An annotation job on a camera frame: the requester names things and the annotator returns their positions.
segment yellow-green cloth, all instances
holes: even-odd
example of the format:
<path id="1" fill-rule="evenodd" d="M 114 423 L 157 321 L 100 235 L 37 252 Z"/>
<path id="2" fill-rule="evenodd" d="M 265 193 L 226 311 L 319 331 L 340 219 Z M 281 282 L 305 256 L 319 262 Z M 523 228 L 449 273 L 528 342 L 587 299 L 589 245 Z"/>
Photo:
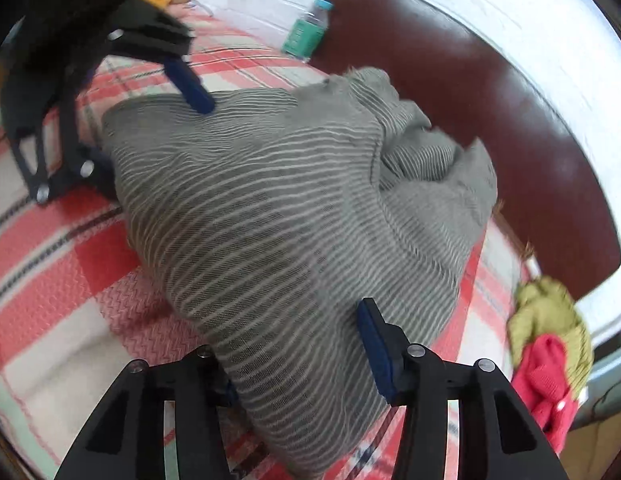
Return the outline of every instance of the yellow-green cloth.
<path id="1" fill-rule="evenodd" d="M 522 360 L 524 347 L 542 334 L 556 334 L 566 347 L 566 378 L 577 399 L 593 367 L 591 338 L 575 302 L 560 282 L 543 276 L 519 285 L 517 310 L 508 320 L 513 367 Z"/>

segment red cloth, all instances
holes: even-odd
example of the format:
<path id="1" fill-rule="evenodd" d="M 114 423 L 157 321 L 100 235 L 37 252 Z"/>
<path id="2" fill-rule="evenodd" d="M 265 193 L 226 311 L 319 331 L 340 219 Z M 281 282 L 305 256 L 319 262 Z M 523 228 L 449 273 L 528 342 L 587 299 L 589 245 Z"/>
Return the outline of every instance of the red cloth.
<path id="1" fill-rule="evenodd" d="M 565 365 L 562 340 L 553 334 L 540 335 L 524 348 L 512 381 L 555 453 L 564 448 L 578 407 L 566 380 Z"/>

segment red plaid blanket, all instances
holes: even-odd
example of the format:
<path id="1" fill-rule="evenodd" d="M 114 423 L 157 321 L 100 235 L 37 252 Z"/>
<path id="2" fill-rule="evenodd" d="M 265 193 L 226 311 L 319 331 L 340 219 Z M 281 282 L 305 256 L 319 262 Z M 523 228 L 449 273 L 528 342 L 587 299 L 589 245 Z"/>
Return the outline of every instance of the red plaid blanket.
<path id="1" fill-rule="evenodd" d="M 211 91 L 291 88 L 323 78 L 254 38 L 191 9 L 197 38 L 191 65 Z M 139 94 L 174 92 L 159 66 L 107 58 L 78 99 L 80 131 L 99 135 L 101 115 Z M 47 160 L 59 161 L 56 115 L 46 119 Z M 0 427 L 44 478 L 53 478 L 111 381 L 133 358 L 151 365 L 180 359 L 202 343 L 172 314 L 126 242 L 122 211 L 86 188 L 45 208 L 28 200 L 0 124 Z M 505 324 L 523 272 L 493 222 L 476 245 L 459 305 L 433 349 L 471 364 L 489 357 L 511 373 Z M 172 407 L 166 407 L 167 478 L 177 478 Z M 237 478 L 283 480 L 286 471 L 232 413 L 222 413 L 228 464 Z M 388 479 L 403 410 L 392 408 L 326 480 Z M 449 407 L 447 478 L 457 472 L 458 416 Z"/>

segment plaid bedspread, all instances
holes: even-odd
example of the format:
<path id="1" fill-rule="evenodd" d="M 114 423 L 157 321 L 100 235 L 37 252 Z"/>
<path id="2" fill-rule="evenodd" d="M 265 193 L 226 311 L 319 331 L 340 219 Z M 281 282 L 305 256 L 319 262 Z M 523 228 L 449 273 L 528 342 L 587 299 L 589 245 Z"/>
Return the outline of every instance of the plaid bedspread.
<path id="1" fill-rule="evenodd" d="M 211 91 L 291 88 L 323 78 L 197 9 L 183 19 L 197 33 L 191 65 Z M 116 102 L 162 92 L 175 89 L 159 66 L 107 58 L 78 99 L 81 136 L 98 140 L 101 115 Z M 60 160 L 54 112 L 44 131 L 52 169 Z M 2 135 L 0 124 L 0 427 L 36 473 L 53 478 L 127 362 L 171 362 L 203 341 L 146 277 L 127 245 L 121 208 L 86 188 L 36 206 Z M 459 304 L 433 350 L 466 364 L 491 358 L 510 376 L 505 326 L 523 272 L 506 237 L 489 222 L 467 264 Z M 166 477 L 176 479 L 172 413 L 167 405 L 164 450 Z M 236 478 L 287 478 L 258 436 L 230 412 L 221 419 Z M 402 422 L 403 409 L 389 409 L 325 480 L 390 478 Z M 458 423 L 451 402 L 446 478 L 457 476 Z"/>

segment gray striped cloth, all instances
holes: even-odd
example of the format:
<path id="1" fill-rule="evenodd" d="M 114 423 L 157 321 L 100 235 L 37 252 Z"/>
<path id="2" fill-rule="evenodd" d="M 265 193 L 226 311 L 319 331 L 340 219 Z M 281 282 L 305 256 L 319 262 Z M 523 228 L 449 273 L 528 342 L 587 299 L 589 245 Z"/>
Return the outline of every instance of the gray striped cloth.
<path id="1" fill-rule="evenodd" d="M 382 413 L 365 296 L 409 339 L 448 321 L 497 190 L 479 140 L 431 131 L 363 69 L 286 91 L 129 100 L 104 117 L 129 238 L 204 334 L 271 451 L 324 472 Z"/>

